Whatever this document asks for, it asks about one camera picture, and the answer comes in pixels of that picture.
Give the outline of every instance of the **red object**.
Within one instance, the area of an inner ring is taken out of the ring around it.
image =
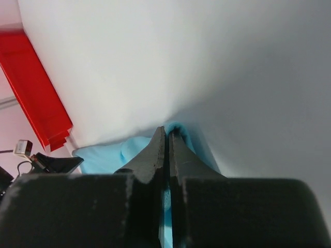
[[[44,149],[62,147],[72,123],[24,31],[0,34],[0,64]]]

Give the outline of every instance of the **light blue towel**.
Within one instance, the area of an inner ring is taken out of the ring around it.
[[[190,135],[182,124],[173,122],[165,125],[164,128],[167,135],[169,135],[174,129],[179,129],[187,147],[194,152]],[[133,159],[148,145],[149,141],[151,141],[151,138],[133,137],[119,144],[81,148],[74,151],[73,155],[84,159],[84,162],[80,165],[82,173],[112,174]],[[171,248],[172,228],[170,190],[166,190],[164,194],[164,247]]]

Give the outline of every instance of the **white surface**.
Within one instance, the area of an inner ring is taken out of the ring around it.
[[[0,29],[18,23],[22,20],[17,0],[0,0]]]
[[[307,182],[331,227],[331,1],[19,3],[79,146],[179,119],[227,176]]]

